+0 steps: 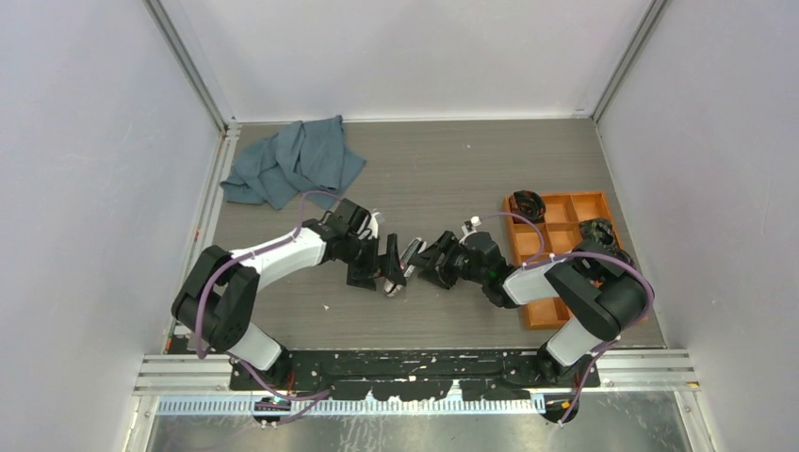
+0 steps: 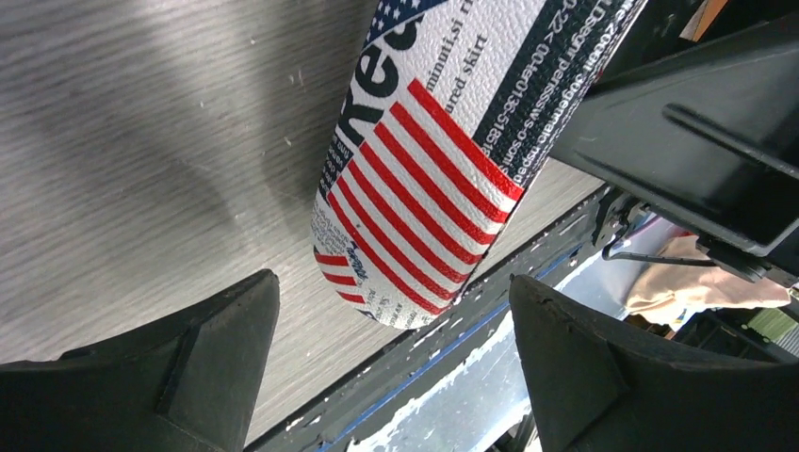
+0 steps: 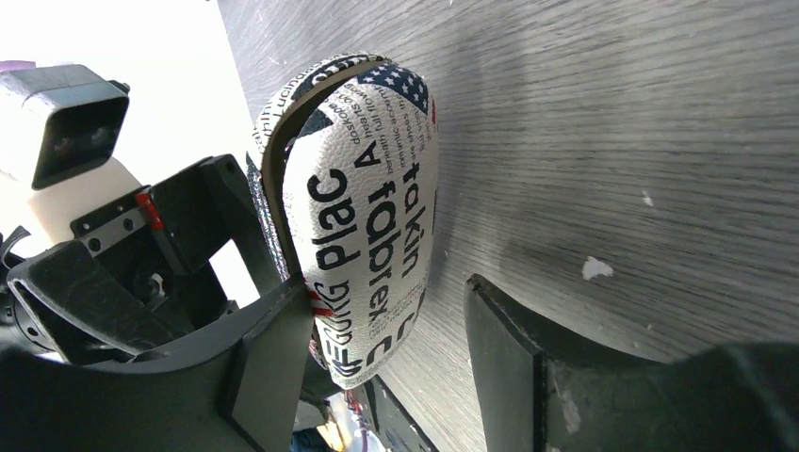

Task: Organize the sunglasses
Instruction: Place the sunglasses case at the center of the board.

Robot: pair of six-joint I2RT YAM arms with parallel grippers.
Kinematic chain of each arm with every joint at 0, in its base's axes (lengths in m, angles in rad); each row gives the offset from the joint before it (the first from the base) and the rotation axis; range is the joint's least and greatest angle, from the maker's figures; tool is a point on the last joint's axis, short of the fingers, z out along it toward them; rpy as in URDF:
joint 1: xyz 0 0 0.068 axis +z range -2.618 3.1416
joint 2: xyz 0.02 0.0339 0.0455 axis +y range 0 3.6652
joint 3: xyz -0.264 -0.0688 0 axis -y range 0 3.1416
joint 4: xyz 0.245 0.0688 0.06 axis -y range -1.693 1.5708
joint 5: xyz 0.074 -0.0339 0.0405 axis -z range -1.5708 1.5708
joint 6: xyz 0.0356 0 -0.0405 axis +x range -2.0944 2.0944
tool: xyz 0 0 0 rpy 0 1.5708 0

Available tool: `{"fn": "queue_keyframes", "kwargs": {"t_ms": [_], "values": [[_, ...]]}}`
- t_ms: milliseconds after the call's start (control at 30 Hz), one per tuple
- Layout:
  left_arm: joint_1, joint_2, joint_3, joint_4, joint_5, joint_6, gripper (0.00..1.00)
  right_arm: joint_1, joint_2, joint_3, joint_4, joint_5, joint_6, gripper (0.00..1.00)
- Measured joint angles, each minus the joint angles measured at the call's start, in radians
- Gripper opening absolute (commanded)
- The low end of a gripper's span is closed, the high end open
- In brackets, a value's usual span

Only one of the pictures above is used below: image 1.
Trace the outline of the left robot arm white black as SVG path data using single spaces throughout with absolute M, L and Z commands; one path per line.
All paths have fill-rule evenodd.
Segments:
M 329 261 L 346 264 L 349 286 L 374 291 L 379 279 L 404 286 L 397 236 L 387 236 L 384 253 L 380 243 L 376 213 L 343 199 L 323 218 L 305 220 L 269 242 L 243 250 L 204 249 L 176 295 L 172 316 L 190 328 L 199 351 L 210 346 L 227 352 L 248 363 L 264 388 L 279 389 L 289 366 L 281 358 L 284 347 L 252 322 L 258 292 Z

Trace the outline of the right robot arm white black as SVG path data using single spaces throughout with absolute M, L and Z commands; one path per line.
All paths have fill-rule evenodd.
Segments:
M 576 363 L 608 347 L 643 319 L 654 301 L 651 284 L 632 265 L 591 239 L 571 251 L 530 265 L 513 266 L 487 232 L 457 238 L 443 233 L 414 255 L 411 265 L 423 280 L 450 289 L 459 280 L 478 284 L 488 300 L 514 309 L 539 299 L 561 299 L 571 318 L 537 351 L 539 377 L 562 386 Z

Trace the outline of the patterned glasses case tan lining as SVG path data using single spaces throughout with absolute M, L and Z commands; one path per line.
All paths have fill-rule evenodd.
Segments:
M 399 256 L 400 268 L 402 269 L 402 273 L 406 281 L 410 279 L 410 277 L 412 276 L 412 274 L 416 269 L 415 266 L 410 265 L 411 258 L 416 254 L 418 254 L 419 252 L 421 252 L 422 250 L 424 250 L 426 246 L 427 242 L 424 239 L 422 239 L 421 237 L 416 237 L 408 243 L 408 245 L 400 254 Z M 389 280 L 386 280 L 383 284 L 383 294 L 389 298 L 394 297 L 400 291 L 402 291 L 405 286 L 406 283 L 397 284 Z

